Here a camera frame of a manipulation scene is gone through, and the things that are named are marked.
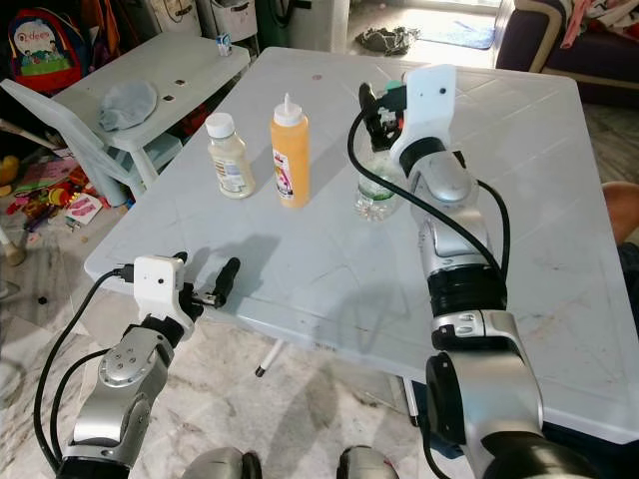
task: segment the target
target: gray cloth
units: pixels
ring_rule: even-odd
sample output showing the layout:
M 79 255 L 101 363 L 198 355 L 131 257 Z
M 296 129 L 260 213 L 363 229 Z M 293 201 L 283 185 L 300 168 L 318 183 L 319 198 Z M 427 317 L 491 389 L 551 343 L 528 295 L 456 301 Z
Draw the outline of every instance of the gray cloth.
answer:
M 153 113 L 157 101 L 158 94 L 149 82 L 118 83 L 102 99 L 100 126 L 107 132 L 135 127 Z
M 419 30 L 397 27 L 391 32 L 385 28 L 368 29 L 355 37 L 366 50 L 384 55 L 404 55 L 419 35 Z

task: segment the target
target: purple sofa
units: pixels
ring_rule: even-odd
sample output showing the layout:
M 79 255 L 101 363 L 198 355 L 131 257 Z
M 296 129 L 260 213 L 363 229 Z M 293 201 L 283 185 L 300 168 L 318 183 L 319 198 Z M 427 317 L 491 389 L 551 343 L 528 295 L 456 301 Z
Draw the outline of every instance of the purple sofa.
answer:
M 639 43 L 586 32 L 564 50 L 559 45 L 566 23 L 560 0 L 503 0 L 495 67 L 571 77 L 585 103 L 639 108 Z

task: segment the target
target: white bottle cap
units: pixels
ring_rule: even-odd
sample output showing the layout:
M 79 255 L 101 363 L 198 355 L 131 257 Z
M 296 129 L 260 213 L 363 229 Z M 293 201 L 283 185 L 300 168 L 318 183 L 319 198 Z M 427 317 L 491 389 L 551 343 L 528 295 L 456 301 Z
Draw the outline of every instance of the white bottle cap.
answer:
M 304 113 L 302 113 L 302 107 L 300 107 L 300 105 L 291 103 L 291 97 L 286 93 L 284 95 L 284 102 L 276 106 L 273 119 L 282 127 L 294 127 L 302 122 Z
M 207 117 L 205 125 L 211 138 L 226 138 L 236 130 L 233 117 L 228 113 L 212 113 Z

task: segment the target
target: red backpack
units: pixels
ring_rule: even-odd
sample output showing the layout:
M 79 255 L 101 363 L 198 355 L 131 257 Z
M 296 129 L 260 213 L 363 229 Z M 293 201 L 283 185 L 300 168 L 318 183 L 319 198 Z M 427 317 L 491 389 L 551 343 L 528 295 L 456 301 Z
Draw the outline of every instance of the red backpack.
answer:
M 71 18 L 25 8 L 9 24 L 11 72 L 16 82 L 53 94 L 87 74 L 89 48 Z

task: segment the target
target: sticker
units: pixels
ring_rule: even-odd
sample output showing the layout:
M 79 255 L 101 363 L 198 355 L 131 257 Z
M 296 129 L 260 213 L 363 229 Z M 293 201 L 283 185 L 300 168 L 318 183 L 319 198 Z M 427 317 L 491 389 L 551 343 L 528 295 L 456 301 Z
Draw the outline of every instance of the sticker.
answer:
M 293 198 L 293 183 L 291 180 L 291 169 L 289 168 L 289 157 L 281 154 L 273 148 L 273 161 L 276 164 L 276 183 L 278 192 L 285 200 Z
M 239 193 L 247 185 L 242 176 L 242 172 L 236 164 L 215 160 L 215 165 L 218 180 L 222 188 L 227 192 Z

